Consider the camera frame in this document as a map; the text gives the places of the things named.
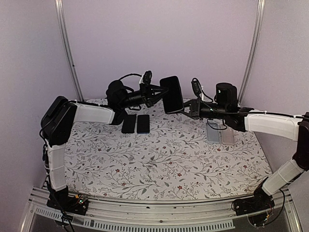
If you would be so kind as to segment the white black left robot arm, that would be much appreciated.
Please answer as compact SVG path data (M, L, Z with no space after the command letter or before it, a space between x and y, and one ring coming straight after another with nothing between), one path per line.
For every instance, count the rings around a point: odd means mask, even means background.
M167 87L140 83L138 91L129 91L122 81L111 82L106 91L106 105L68 100L58 96L41 120L40 135L44 140L43 155L49 176L53 202L62 210L72 205L70 196L62 190L67 188L65 179L64 153L71 129L77 122L93 122L119 125L126 116L125 109L145 104L154 106L168 92Z

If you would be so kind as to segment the beige phone case with ring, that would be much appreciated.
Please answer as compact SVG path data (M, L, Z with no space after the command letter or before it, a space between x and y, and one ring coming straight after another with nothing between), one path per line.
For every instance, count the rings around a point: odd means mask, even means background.
M233 129L222 130L222 143L224 145L233 145L235 143L234 131Z

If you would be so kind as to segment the left arm base with board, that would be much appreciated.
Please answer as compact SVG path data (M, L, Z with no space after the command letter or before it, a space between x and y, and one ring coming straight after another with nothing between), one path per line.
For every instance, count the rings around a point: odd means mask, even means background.
M69 212L85 216L88 210L89 200L86 196L80 194L69 196L68 194L56 192L55 194L50 193L46 205L66 213Z

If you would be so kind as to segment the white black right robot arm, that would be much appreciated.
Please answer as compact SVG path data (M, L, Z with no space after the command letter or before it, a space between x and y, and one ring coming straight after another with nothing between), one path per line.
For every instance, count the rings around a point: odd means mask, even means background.
M297 143L292 158L267 177L254 191L250 207L261 210L268 203L268 196L296 180L309 169L309 115L287 115L239 107L237 88L230 83L218 83L216 95L209 102L202 99L204 92L199 81L191 82L197 99L184 103L192 119L219 119L227 127L240 132L260 132L290 139Z

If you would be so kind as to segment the light blue phone case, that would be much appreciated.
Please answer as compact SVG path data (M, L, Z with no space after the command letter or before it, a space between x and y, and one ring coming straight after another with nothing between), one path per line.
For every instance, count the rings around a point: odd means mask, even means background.
M219 132L219 126L217 123L209 122L206 125L207 128L207 140L209 143L218 144L221 142L221 136Z

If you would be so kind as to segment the right arm base with board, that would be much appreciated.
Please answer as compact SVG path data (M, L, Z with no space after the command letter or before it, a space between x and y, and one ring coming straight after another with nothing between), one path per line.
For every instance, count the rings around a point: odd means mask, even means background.
M237 216L247 215L249 223L254 227L263 227L268 223L274 206L272 197L252 196L234 200L231 209Z

